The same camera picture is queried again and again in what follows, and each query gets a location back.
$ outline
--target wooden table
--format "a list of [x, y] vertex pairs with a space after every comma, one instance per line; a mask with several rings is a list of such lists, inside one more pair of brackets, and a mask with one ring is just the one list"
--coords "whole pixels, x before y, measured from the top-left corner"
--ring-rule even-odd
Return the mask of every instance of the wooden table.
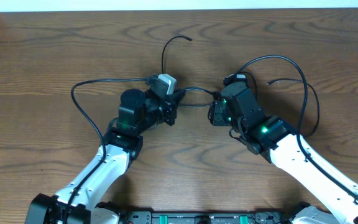
[[[53, 195], [93, 158], [99, 140], [75, 108], [70, 88], [94, 78], [166, 72], [179, 87], [221, 90], [222, 78], [267, 54], [295, 60], [319, 95], [321, 121], [308, 142], [358, 183], [358, 9], [0, 13], [0, 223], [22, 223], [31, 200]], [[296, 125], [302, 85], [287, 62], [250, 67], [260, 102]], [[78, 99], [101, 130], [119, 95], [142, 83], [81, 87]], [[191, 93], [187, 103], [210, 96]], [[212, 127], [207, 108], [180, 108], [176, 125], [144, 133], [144, 146], [103, 197], [154, 210], [290, 209], [322, 204], [295, 179]], [[316, 120], [313, 95], [304, 133]]]

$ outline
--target wooden surface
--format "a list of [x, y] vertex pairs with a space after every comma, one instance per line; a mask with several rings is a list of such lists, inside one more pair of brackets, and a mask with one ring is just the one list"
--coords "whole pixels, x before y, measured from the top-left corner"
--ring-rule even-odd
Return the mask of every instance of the wooden surface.
[[[77, 111], [70, 88], [94, 78], [166, 71], [179, 87], [220, 90], [222, 78], [261, 55], [295, 60], [319, 95], [321, 123], [308, 142], [358, 182], [358, 9], [64, 12], [0, 14], [0, 223], [22, 223], [31, 200], [53, 195], [95, 155], [98, 138]], [[299, 78], [287, 62], [256, 63], [261, 104], [296, 124], [302, 86], [265, 85]], [[81, 87], [84, 109], [105, 130], [119, 95], [142, 83]], [[186, 103], [205, 103], [202, 93]], [[212, 127], [207, 108], [180, 108], [176, 125], [144, 133], [138, 160], [103, 197], [155, 210], [322, 207], [295, 179]], [[315, 122], [310, 97], [305, 130]]]

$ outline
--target white backdrop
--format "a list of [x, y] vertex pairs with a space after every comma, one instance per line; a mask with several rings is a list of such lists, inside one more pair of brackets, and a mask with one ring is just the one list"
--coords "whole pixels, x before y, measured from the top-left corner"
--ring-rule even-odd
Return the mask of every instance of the white backdrop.
[[0, 0], [0, 12], [358, 7], [358, 0]]

